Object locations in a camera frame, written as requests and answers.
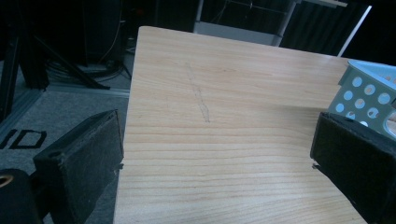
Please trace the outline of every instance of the blue basket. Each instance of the blue basket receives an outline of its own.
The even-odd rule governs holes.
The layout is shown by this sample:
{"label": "blue basket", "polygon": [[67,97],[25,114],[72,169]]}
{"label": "blue basket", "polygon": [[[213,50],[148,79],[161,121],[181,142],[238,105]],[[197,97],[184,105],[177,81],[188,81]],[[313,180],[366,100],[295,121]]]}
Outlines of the blue basket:
{"label": "blue basket", "polygon": [[389,129],[389,119],[396,116],[395,66],[350,60],[338,84],[341,89],[329,112],[357,120],[396,140],[396,133]]}

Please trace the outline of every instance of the table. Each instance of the table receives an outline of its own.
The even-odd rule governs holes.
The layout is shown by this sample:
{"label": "table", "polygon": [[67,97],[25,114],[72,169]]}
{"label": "table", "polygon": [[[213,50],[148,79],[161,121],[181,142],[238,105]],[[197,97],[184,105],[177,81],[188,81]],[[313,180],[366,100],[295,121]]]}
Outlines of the table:
{"label": "table", "polygon": [[309,152],[347,59],[141,27],[115,223],[364,223]]}

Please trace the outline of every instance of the scratch on table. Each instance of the scratch on table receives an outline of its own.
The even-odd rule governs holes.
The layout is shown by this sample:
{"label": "scratch on table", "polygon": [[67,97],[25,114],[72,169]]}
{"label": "scratch on table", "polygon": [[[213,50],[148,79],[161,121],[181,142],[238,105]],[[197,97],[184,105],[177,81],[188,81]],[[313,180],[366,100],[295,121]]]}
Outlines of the scratch on table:
{"label": "scratch on table", "polygon": [[198,106],[201,109],[201,112],[202,112],[202,115],[204,116],[205,122],[210,122],[209,109],[207,108],[204,98],[202,97],[201,88],[195,83],[195,75],[194,75],[194,72],[192,71],[191,65],[189,63],[186,63],[186,67],[189,70],[187,75],[189,77],[189,81],[192,86],[192,90],[194,92],[195,99],[198,102]]}

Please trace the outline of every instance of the basket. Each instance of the basket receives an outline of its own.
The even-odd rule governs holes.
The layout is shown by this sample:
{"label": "basket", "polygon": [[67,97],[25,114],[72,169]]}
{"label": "basket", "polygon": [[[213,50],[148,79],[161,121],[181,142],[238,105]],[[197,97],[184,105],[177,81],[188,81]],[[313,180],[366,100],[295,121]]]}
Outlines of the basket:
{"label": "basket", "polygon": [[396,67],[356,60],[348,63],[328,111],[396,140],[389,128],[390,118],[396,117]]}

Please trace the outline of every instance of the light wood surface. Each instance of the light wood surface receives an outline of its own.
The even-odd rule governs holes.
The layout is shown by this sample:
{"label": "light wood surface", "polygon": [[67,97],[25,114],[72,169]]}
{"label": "light wood surface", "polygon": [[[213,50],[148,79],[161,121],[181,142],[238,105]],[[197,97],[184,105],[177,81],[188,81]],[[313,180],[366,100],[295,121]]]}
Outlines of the light wood surface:
{"label": "light wood surface", "polygon": [[347,60],[142,27],[115,223],[364,223],[309,152]]}

